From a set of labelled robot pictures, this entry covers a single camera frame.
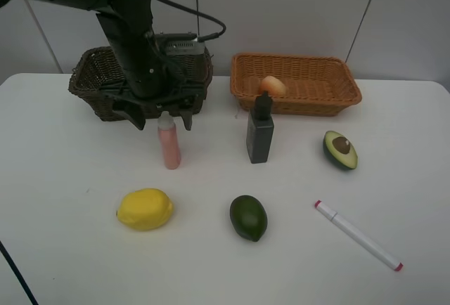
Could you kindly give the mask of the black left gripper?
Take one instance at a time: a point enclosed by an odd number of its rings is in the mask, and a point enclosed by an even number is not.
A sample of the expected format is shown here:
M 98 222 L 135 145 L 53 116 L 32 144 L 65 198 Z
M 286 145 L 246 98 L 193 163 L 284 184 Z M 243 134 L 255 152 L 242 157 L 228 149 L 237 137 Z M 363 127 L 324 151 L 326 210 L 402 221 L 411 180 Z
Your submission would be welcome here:
M 100 95 L 110 100 L 114 115 L 130 121 L 140 131 L 144 129 L 146 119 L 159 117 L 164 110 L 174 117 L 181 117 L 185 129 L 190 131 L 193 116 L 201 111 L 206 99 L 207 80 L 185 79 L 152 98 L 135 96 L 125 79 L 108 80 L 100 85 Z

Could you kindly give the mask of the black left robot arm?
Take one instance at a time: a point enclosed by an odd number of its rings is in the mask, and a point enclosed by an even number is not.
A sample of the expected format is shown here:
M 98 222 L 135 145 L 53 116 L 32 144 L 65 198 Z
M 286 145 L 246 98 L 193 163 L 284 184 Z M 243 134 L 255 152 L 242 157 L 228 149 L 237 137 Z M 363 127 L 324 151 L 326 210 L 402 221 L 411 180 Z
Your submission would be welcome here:
M 12 0 L 1 0 L 5 6 Z M 94 93 L 120 119 L 142 130 L 162 113 L 180 116 L 186 130 L 200 109 L 207 83 L 189 74 L 176 59 L 202 55 L 205 38 L 194 33 L 156 34 L 152 0 L 35 0 L 96 14 L 117 67 Z

